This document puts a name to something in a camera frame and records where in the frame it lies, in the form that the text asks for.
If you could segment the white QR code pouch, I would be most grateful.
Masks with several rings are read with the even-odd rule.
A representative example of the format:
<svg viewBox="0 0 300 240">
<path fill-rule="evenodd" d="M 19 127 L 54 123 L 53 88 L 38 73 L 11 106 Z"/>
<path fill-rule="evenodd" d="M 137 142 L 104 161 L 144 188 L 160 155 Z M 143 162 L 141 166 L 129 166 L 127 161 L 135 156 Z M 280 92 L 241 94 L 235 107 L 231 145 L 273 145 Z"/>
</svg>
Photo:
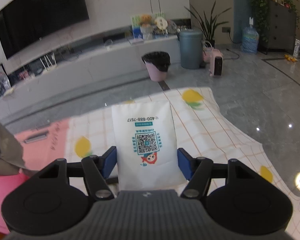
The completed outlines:
<svg viewBox="0 0 300 240">
<path fill-rule="evenodd" d="M 170 189 L 185 183 L 169 101 L 111 108 L 121 191 Z"/>
</svg>

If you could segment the silver grey soft cap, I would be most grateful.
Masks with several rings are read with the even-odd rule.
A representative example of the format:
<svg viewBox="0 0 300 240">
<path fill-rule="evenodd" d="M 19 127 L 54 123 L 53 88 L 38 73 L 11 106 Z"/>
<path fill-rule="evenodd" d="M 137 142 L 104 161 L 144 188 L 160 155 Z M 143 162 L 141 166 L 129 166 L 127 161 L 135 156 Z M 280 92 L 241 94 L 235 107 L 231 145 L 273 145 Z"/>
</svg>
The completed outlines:
<svg viewBox="0 0 300 240">
<path fill-rule="evenodd" d="M 23 147 L 0 123 L 0 176 L 13 176 L 25 168 Z"/>
</svg>

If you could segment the lemon pattern checked tablecloth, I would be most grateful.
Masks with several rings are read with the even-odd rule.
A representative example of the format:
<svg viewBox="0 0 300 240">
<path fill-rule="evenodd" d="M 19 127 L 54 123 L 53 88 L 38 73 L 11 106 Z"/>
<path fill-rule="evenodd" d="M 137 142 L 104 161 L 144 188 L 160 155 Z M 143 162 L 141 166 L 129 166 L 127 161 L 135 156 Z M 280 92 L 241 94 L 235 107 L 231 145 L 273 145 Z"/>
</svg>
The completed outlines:
<svg viewBox="0 0 300 240">
<path fill-rule="evenodd" d="M 131 100 L 130 103 L 168 100 L 172 104 L 177 145 L 194 157 L 207 157 L 217 163 L 235 158 L 284 192 L 293 204 L 293 215 L 286 231 L 300 239 L 300 197 L 283 182 L 268 159 L 261 143 L 249 137 L 220 113 L 207 87 L 173 89 Z M 110 107 L 104 107 L 69 120 L 64 156 L 69 162 L 81 161 L 76 145 L 101 155 L 115 144 Z"/>
</svg>

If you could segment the pink space heater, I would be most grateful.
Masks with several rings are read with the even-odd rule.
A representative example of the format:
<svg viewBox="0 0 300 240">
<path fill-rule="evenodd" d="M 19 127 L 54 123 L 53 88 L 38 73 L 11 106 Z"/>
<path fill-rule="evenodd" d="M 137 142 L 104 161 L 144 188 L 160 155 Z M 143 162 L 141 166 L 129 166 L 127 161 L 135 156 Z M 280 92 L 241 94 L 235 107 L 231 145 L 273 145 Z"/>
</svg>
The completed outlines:
<svg viewBox="0 0 300 240">
<path fill-rule="evenodd" d="M 210 76 L 223 75 L 223 54 L 218 49 L 212 49 L 210 54 Z"/>
</svg>

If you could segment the white TV console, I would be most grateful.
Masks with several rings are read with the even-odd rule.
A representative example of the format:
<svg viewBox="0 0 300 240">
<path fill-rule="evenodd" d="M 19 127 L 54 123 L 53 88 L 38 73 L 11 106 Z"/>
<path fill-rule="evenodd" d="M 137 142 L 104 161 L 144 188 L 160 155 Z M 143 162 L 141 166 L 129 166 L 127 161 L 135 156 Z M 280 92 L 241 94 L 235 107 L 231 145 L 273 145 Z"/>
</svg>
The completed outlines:
<svg viewBox="0 0 300 240">
<path fill-rule="evenodd" d="M 41 102 L 52 101 L 67 92 L 76 96 L 84 94 L 84 89 L 89 86 L 104 89 L 119 82 L 147 77 L 141 57 L 153 51 L 169 53 L 172 64 L 180 62 L 179 42 L 175 35 L 137 44 L 117 42 L 109 49 L 97 47 L 14 86 L 10 93 L 0 97 L 0 121 L 15 117 L 21 111 L 29 113 Z"/>
</svg>

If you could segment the pink bin with black bag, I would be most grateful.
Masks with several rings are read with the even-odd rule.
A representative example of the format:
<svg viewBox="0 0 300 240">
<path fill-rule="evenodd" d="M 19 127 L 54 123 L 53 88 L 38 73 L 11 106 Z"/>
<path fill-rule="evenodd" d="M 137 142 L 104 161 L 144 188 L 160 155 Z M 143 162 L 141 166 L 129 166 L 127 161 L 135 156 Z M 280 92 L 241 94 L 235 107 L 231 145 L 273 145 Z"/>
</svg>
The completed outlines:
<svg viewBox="0 0 300 240">
<path fill-rule="evenodd" d="M 168 68 L 171 65 L 169 53 L 165 51 L 153 51 L 143 55 L 141 59 L 152 81 L 161 82 L 166 79 Z"/>
</svg>

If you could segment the white wifi router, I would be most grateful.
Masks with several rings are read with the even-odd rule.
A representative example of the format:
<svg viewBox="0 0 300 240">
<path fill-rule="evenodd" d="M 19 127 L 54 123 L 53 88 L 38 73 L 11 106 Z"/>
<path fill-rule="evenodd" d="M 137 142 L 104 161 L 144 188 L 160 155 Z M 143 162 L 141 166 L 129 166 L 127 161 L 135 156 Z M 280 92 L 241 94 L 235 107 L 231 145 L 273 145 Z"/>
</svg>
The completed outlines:
<svg viewBox="0 0 300 240">
<path fill-rule="evenodd" d="M 45 71 L 50 71 L 57 68 L 57 62 L 54 52 L 45 54 L 39 58 Z"/>
</svg>

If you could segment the grey green metal bin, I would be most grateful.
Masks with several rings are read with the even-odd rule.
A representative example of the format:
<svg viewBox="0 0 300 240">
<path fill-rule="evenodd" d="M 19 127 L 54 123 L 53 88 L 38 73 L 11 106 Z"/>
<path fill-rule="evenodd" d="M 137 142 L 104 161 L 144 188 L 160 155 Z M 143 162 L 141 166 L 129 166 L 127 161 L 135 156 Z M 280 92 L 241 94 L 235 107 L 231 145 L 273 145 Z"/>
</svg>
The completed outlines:
<svg viewBox="0 0 300 240">
<path fill-rule="evenodd" d="M 203 61 L 203 33 L 198 29 L 186 29 L 179 33 L 181 66 L 199 69 Z"/>
</svg>

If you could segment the tall green potted plant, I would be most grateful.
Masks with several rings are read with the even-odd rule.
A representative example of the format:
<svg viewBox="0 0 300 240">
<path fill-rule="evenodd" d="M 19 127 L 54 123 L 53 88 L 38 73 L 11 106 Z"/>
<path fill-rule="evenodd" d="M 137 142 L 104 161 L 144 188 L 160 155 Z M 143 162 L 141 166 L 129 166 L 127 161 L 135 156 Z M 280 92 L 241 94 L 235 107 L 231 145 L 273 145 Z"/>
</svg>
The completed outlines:
<svg viewBox="0 0 300 240">
<path fill-rule="evenodd" d="M 216 6 L 216 1 L 214 1 L 213 3 L 209 17 L 207 17 L 205 11 L 203 11 L 203 15 L 201 15 L 191 4 L 190 4 L 190 8 L 185 7 L 185 9 L 190 13 L 190 15 L 193 16 L 194 19 L 198 22 L 199 28 L 202 31 L 205 40 L 210 42 L 213 47 L 215 47 L 216 29 L 221 25 L 229 23 L 228 21 L 219 22 L 218 19 L 222 14 L 231 10 L 231 7 L 229 7 L 221 11 L 220 13 L 214 14 L 215 6 Z"/>
</svg>

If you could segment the blue water jug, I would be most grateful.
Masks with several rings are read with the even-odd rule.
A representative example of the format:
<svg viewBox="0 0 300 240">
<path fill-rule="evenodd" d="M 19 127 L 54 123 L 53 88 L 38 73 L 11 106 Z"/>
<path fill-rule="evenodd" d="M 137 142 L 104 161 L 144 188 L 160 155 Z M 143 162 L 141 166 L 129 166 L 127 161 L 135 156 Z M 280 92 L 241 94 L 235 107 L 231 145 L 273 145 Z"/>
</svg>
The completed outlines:
<svg viewBox="0 0 300 240">
<path fill-rule="evenodd" d="M 249 26 L 242 31 L 241 51 L 249 54 L 256 54 L 259 42 L 259 34 L 254 28 L 254 19 L 249 18 Z"/>
</svg>

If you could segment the round white paper fan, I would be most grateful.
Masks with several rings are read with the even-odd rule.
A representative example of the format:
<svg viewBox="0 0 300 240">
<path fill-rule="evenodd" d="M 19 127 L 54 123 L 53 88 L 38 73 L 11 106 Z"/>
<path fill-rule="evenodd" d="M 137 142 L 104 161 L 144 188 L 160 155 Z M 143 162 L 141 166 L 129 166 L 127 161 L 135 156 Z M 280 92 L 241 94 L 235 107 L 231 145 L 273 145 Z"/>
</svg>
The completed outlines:
<svg viewBox="0 0 300 240">
<path fill-rule="evenodd" d="M 154 21 L 155 25 L 160 30 L 166 30 L 168 26 L 168 22 L 163 17 L 157 17 Z"/>
</svg>

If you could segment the brown teddy bear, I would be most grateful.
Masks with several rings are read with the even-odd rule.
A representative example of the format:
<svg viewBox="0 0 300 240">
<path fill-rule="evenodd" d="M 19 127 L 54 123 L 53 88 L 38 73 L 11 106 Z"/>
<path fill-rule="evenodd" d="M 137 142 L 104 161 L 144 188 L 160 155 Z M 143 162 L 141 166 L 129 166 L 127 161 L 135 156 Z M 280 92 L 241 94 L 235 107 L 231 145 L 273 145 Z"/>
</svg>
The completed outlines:
<svg viewBox="0 0 300 240">
<path fill-rule="evenodd" d="M 152 16 L 149 14 L 143 14 L 140 17 L 140 27 L 149 27 L 152 25 Z"/>
</svg>

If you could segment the dark grey drawer cabinet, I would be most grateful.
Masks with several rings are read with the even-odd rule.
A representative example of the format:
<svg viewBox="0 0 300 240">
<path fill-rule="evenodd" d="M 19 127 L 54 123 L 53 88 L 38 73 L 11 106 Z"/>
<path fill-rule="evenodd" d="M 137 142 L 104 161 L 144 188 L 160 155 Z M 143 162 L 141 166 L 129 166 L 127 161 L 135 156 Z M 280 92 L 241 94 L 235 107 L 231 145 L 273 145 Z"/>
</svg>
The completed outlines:
<svg viewBox="0 0 300 240">
<path fill-rule="evenodd" d="M 292 52 L 295 44 L 296 13 L 291 9 L 269 2 L 269 29 L 266 31 L 266 50 L 286 50 Z"/>
</svg>

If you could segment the trailing green ivy plant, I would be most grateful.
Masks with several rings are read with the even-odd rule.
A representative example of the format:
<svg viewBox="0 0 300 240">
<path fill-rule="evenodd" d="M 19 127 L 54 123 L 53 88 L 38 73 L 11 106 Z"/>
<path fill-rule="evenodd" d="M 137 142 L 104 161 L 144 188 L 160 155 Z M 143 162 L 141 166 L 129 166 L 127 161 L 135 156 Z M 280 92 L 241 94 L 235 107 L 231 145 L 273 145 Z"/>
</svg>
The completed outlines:
<svg viewBox="0 0 300 240">
<path fill-rule="evenodd" d="M 270 1 L 271 0 L 249 0 L 251 13 L 254 18 L 254 26 L 262 42 L 268 42 Z"/>
</svg>

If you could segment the black wall television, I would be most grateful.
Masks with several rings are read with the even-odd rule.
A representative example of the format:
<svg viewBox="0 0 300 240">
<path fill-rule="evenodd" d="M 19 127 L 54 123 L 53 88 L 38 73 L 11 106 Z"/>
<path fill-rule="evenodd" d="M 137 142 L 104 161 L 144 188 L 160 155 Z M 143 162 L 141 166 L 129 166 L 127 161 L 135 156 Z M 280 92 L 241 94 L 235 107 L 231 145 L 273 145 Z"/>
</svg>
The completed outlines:
<svg viewBox="0 0 300 240">
<path fill-rule="evenodd" d="M 9 59 L 41 38 L 88 19 L 85 0 L 13 0 L 0 10 L 0 43 Z"/>
</svg>

